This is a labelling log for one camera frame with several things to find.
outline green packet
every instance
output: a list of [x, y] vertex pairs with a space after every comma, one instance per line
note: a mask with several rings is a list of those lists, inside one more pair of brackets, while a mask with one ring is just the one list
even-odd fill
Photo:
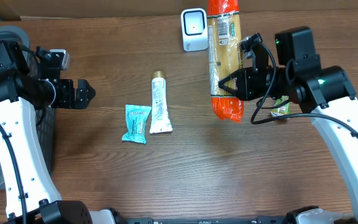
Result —
[[[280, 99], [277, 99], [276, 102], [274, 103], [274, 106], [277, 106], [279, 105], [280, 103], [288, 100], [289, 97], [288, 96], [282, 96]], [[287, 115], [287, 114], [290, 114], [291, 111], [290, 111], [290, 104], [287, 103], [286, 105], [282, 106], [282, 107], [279, 107], [279, 108], [276, 108], [276, 109], [272, 109], [270, 114], [273, 116], [273, 117], [276, 117], [276, 116], [281, 116], [281, 115]]]
[[151, 106], [125, 105], [128, 132], [123, 135], [123, 141], [146, 144], [146, 121], [151, 111]]

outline white rectangular device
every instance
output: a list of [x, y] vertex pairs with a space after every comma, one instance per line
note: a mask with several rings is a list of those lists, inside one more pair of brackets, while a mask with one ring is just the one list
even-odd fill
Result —
[[204, 9], [186, 9], [181, 12], [181, 33], [185, 51], [208, 48], [208, 26]]

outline green light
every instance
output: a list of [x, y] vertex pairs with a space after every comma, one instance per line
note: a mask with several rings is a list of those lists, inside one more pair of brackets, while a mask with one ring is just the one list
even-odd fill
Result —
[[323, 84], [324, 82], [326, 82], [325, 80], [323, 80], [323, 79], [319, 79], [319, 80], [317, 80], [318, 81], [318, 83], [321, 85], [321, 84]]

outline toothpaste tube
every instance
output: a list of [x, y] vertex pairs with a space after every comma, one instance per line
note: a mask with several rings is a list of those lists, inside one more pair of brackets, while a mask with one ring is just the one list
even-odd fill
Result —
[[167, 106], [167, 82], [161, 71], [152, 75], [152, 126], [150, 134], [172, 131]]
[[149, 106], [125, 105], [128, 132], [123, 135], [123, 141], [146, 144], [146, 121], [150, 111]]

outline teal packet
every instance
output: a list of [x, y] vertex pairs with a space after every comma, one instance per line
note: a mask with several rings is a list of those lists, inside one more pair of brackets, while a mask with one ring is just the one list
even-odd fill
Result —
[[125, 105], [128, 132], [123, 135], [123, 141], [146, 144], [146, 121], [151, 111], [151, 106]]

